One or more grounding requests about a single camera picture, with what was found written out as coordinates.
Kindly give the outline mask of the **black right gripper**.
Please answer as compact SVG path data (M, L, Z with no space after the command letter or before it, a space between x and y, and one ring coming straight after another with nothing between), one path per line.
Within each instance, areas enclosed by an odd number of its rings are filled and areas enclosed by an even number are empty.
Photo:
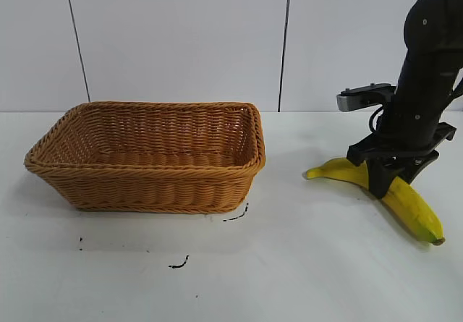
M397 175L410 185L438 159L434 148L455 132L439 123L443 110L456 98L455 79L456 72L406 70L396 87L381 83L346 91L350 111L379 106L368 121L370 134L347 151L354 165L366 161L368 191L377 199L386 195ZM405 158L400 173L392 158Z

